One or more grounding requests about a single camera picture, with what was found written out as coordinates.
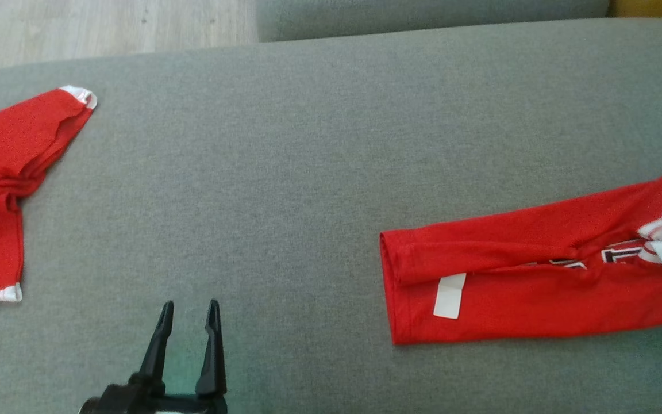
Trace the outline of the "red white striped jersey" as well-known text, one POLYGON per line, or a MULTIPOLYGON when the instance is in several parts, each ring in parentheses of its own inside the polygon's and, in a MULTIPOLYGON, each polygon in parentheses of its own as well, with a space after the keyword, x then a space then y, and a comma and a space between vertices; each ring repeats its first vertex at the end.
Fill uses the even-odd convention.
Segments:
POLYGON ((396 345, 662 327, 662 177, 379 236, 396 345))

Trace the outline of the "yellow cushion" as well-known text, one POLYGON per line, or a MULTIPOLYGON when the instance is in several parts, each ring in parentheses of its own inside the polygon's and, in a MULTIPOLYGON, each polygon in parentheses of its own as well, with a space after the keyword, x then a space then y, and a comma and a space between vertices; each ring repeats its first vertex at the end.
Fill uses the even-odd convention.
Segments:
POLYGON ((609 17, 662 18, 662 0, 610 0, 609 17))

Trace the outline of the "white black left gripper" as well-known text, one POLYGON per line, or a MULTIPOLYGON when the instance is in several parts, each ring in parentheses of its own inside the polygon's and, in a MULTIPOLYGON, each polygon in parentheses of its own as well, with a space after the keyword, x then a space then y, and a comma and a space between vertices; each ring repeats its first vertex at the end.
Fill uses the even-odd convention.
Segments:
POLYGON ((145 394, 130 414, 228 414, 224 398, 228 387, 218 300, 210 301, 205 324, 208 341, 194 395, 165 394, 163 373, 173 318, 174 302, 167 301, 158 317, 138 377, 130 378, 130 384, 136 385, 145 394))

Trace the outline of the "grey sofa back cushion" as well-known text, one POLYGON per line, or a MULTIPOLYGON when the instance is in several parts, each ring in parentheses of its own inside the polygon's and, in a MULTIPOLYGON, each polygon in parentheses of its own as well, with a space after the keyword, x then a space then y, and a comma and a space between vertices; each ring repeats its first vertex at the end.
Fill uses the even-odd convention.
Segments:
POLYGON ((610 0, 256 0, 261 42, 604 18, 610 0))

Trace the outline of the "large grey sofa seat cushion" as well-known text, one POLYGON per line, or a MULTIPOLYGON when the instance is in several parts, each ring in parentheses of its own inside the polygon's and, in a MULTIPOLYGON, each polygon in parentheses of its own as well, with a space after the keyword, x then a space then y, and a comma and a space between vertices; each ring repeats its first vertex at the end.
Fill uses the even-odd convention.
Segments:
POLYGON ((194 390, 221 304, 230 414, 662 414, 662 328, 397 347, 379 233, 662 175, 662 20, 454 27, 0 71, 0 109, 99 105, 23 202, 0 414, 138 369, 194 390))

